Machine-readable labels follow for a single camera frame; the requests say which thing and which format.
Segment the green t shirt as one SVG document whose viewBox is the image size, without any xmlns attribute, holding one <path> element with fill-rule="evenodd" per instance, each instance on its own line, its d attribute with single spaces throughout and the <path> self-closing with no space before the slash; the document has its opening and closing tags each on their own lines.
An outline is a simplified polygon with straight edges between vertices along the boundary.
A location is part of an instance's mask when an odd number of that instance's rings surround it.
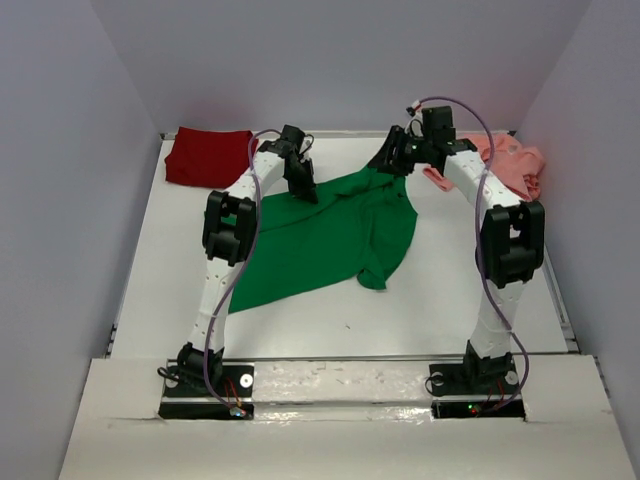
<svg viewBox="0 0 640 480">
<path fill-rule="evenodd" d="M 417 213 L 403 177 L 361 170 L 321 183 L 315 204 L 287 193 L 261 203 L 261 228 L 231 296 L 232 313 L 356 279 L 383 291 L 412 243 Z"/>
</svg>

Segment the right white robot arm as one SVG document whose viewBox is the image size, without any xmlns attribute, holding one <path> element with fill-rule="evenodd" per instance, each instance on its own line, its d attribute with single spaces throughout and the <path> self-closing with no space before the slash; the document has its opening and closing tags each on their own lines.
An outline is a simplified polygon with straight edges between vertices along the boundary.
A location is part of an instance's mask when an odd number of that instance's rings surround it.
<svg viewBox="0 0 640 480">
<path fill-rule="evenodd" d="M 430 366 L 427 391 L 434 397 L 498 392 L 514 399 L 526 377 L 515 371 L 512 349 L 522 342 L 513 326 L 522 293 L 543 264 L 545 210 L 511 191 L 478 147 L 458 138 L 451 105 L 427 107 L 418 101 L 408 107 L 408 124 L 390 129 L 369 165 L 407 176 L 425 164 L 474 208 L 475 261 L 483 289 L 477 323 L 460 362 Z"/>
</svg>

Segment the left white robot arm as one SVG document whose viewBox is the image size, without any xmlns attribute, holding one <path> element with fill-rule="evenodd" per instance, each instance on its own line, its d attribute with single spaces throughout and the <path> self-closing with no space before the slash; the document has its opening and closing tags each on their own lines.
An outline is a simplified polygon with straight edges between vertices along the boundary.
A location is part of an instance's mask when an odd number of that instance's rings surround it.
<svg viewBox="0 0 640 480">
<path fill-rule="evenodd" d="M 231 296 L 254 254 L 262 219 L 262 199 L 279 180 L 293 198 L 318 202 L 310 150 L 315 138 L 285 125 L 273 140 L 254 134 L 247 149 L 249 166 L 228 188 L 206 201 L 202 246 L 205 281 L 193 329 L 176 357 L 177 375 L 195 392 L 212 395 L 223 376 L 225 323 Z"/>
</svg>

